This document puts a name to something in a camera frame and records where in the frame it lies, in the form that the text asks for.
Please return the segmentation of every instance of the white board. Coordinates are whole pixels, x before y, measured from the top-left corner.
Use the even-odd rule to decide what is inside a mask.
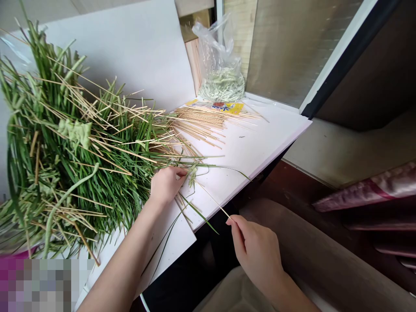
[[[47,41],[66,47],[73,39],[72,51],[86,55],[85,77],[105,87],[105,79],[117,76],[118,86],[126,83],[124,93],[144,89],[134,97],[154,98],[156,106],[172,110],[195,96],[191,69],[179,26],[174,0],[152,0],[70,17],[46,23]],[[13,32],[22,37],[19,31]],[[10,35],[2,37],[13,49],[0,41],[0,52],[19,72],[34,69],[28,46]],[[82,78],[79,82],[90,91],[98,91]],[[0,146],[6,146],[9,109],[0,96]],[[0,174],[6,176],[6,149],[0,149]],[[7,179],[0,182],[0,195],[8,194]]]

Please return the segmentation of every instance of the pink cloth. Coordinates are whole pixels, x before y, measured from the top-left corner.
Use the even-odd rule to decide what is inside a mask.
[[[385,171],[355,183],[312,204],[325,212],[386,202],[416,195],[416,162]]]

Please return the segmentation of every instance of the white tabletop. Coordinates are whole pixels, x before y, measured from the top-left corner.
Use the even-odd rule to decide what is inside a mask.
[[[312,122],[299,115],[297,110],[291,107],[282,109],[250,99],[245,99],[243,102],[246,104],[244,108],[247,111],[250,111],[250,107],[253,107],[269,123],[264,119],[246,120],[255,125],[239,122],[241,126],[251,130],[226,123],[227,129],[222,132],[226,137],[221,138],[225,144],[215,143],[222,149],[198,141],[186,133],[183,135],[203,156],[224,155],[224,157],[205,159],[204,163],[239,170],[252,179],[283,152]],[[197,175],[207,171],[207,168],[198,168]],[[198,184],[195,184],[195,194],[191,195],[188,200],[191,200],[192,204],[207,219],[220,210],[218,204],[224,207],[250,182],[239,172],[225,168],[210,168],[208,174],[199,176],[196,180],[209,194],[201,189]],[[187,183],[185,183],[181,192],[184,196],[187,196],[193,191],[193,188],[189,189]],[[184,213],[192,221],[190,226],[193,231],[204,224],[204,220],[192,208],[186,208]]]
[[[222,149],[212,147],[203,141],[198,141],[186,133],[183,135],[203,156],[224,155],[224,157],[208,158],[204,160],[205,163],[233,168],[243,172],[250,178],[254,178],[300,134],[302,134],[312,122],[306,117],[299,115],[297,110],[289,107],[285,109],[249,99],[246,99],[243,102],[250,105],[246,108],[248,111],[250,110],[250,107],[253,107],[258,113],[263,115],[269,123],[264,119],[248,120],[256,125],[240,122],[244,127],[252,129],[248,130],[226,122],[227,129],[222,133],[226,136],[223,138],[225,144],[221,146]],[[196,180],[221,206],[224,206],[229,202],[250,182],[243,175],[234,170],[225,168],[210,168],[209,170],[209,173],[197,177]],[[202,174],[207,171],[207,168],[199,168],[197,174]],[[193,193],[193,189],[188,187],[187,181],[182,187],[181,193],[184,196]],[[195,184],[195,193],[188,197],[188,200],[192,202],[192,204],[207,219],[220,210],[219,206],[210,195]],[[162,220],[157,227],[154,239],[152,240],[153,245],[148,254],[148,259],[151,254],[153,254],[163,235],[166,233],[168,227],[172,224],[173,219],[176,218],[179,212],[176,203],[172,203],[172,206],[166,212],[164,220]],[[162,253],[165,242],[162,242],[156,256],[142,276],[140,286],[136,293],[137,296],[195,242],[196,238],[192,231],[197,231],[204,224],[204,220],[190,207],[184,210],[184,214],[191,220],[191,223],[189,222],[188,225],[188,222],[182,215],[178,219],[166,244],[162,258],[160,258],[160,254]],[[107,245],[101,252],[99,260],[102,265],[99,268],[95,267],[92,270],[86,283],[86,287],[78,300],[77,307],[97,280],[105,265],[121,243],[123,237],[124,234],[121,233],[115,244],[112,243]]]

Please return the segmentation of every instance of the left hand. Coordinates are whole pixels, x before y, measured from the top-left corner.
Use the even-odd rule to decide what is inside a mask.
[[[185,182],[187,171],[179,167],[166,167],[160,169],[152,178],[149,200],[166,206],[170,203],[183,182]]]

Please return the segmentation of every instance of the plastic bag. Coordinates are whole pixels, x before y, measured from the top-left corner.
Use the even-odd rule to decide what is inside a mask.
[[[207,29],[196,23],[199,37],[202,85],[198,95],[213,102],[236,102],[244,98],[241,58],[233,54],[233,26],[230,14]]]

